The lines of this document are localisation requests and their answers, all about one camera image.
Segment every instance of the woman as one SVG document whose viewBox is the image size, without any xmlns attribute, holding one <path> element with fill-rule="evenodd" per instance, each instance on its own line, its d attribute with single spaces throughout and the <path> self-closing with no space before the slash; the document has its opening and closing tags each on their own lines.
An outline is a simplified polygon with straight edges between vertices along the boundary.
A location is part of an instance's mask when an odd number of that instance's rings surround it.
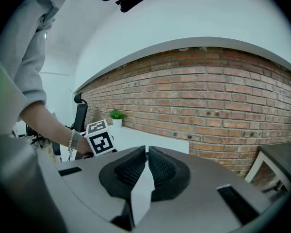
<svg viewBox="0 0 291 233">
<path fill-rule="evenodd" d="M 46 109 L 39 76 L 45 59 L 45 33 L 65 0 L 24 0 L 0 36 L 0 62 L 27 99 L 20 118 L 42 136 L 86 154 L 85 137 L 73 132 Z"/>
</svg>

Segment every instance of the wall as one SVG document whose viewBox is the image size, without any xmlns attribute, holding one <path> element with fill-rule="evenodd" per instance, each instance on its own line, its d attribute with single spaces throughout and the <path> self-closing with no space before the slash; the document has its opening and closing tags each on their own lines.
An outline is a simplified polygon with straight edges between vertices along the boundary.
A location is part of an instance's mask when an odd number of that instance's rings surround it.
<svg viewBox="0 0 291 233">
<path fill-rule="evenodd" d="M 144 56 L 195 46 L 239 49 L 291 70 L 291 26 L 271 0 L 145 0 L 96 30 L 74 88 Z"/>
<path fill-rule="evenodd" d="M 74 85 L 76 59 L 60 50 L 49 50 L 40 71 L 43 89 L 47 94 L 47 108 L 55 112 L 57 119 L 64 125 L 74 122 L 76 103 L 72 92 Z M 26 133 L 23 121 L 16 124 L 18 134 Z"/>
<path fill-rule="evenodd" d="M 190 154 L 244 176 L 257 146 L 291 141 L 291 72 L 231 49 L 192 48 L 145 57 L 82 89 L 86 123 L 124 111 L 126 127 L 185 139 Z"/>
</svg>

